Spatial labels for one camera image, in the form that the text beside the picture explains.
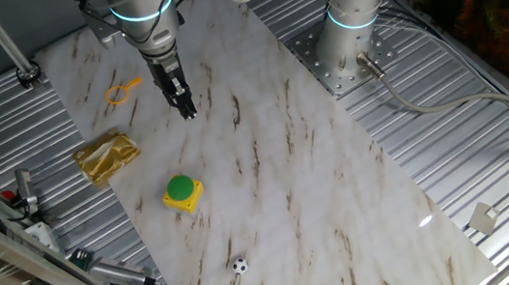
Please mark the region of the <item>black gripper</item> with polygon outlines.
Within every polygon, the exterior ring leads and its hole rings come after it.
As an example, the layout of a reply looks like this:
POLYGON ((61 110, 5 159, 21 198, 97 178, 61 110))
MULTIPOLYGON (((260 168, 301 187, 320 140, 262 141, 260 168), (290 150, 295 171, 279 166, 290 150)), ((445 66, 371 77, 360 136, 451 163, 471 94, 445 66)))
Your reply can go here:
POLYGON ((169 105, 179 110, 186 120, 196 117, 196 106, 193 103, 192 93, 185 82, 183 68, 179 54, 172 50, 161 57, 146 57, 149 70, 158 86, 169 102, 169 105))

